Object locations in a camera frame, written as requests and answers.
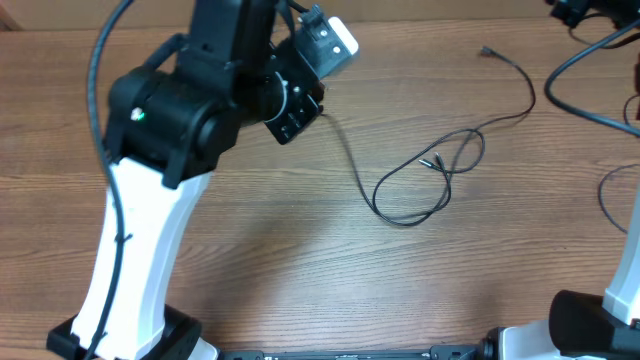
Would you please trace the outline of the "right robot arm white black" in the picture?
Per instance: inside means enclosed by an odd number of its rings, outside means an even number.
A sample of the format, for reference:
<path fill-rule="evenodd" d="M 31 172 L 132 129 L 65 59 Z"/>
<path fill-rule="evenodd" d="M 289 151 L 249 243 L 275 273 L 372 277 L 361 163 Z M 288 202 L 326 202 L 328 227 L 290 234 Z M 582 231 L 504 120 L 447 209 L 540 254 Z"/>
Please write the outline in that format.
<path fill-rule="evenodd" d="M 624 35 L 639 28 L 637 1 L 552 1 L 551 15 L 573 29 L 590 15 L 603 15 L 616 31 L 574 55 L 547 78 L 544 93 L 556 107 L 635 137 L 639 129 L 626 120 L 574 107 L 552 92 L 555 80 L 598 49 L 624 46 Z M 552 300 L 548 318 L 520 327 L 495 328 L 477 345 L 432 346 L 426 359 L 637 359 L 639 357 L 639 209 L 635 208 L 618 269 L 602 296 L 562 290 Z"/>

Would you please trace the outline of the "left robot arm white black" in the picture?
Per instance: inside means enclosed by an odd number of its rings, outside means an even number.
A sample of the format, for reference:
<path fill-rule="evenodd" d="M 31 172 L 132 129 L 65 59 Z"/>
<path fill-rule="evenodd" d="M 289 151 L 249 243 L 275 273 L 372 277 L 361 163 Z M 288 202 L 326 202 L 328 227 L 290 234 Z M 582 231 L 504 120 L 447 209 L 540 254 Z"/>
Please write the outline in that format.
<path fill-rule="evenodd" d="M 53 328 L 64 359 L 217 359 L 202 325 L 166 302 L 181 241 L 219 159 L 243 127 L 264 124 L 291 142 L 321 113 L 323 79 L 358 53 L 338 17 L 293 1 L 199 1 L 177 33 L 118 78 L 109 117 L 97 109 L 106 41 L 92 51 L 87 108 L 106 177 L 106 209 L 81 310 Z"/>

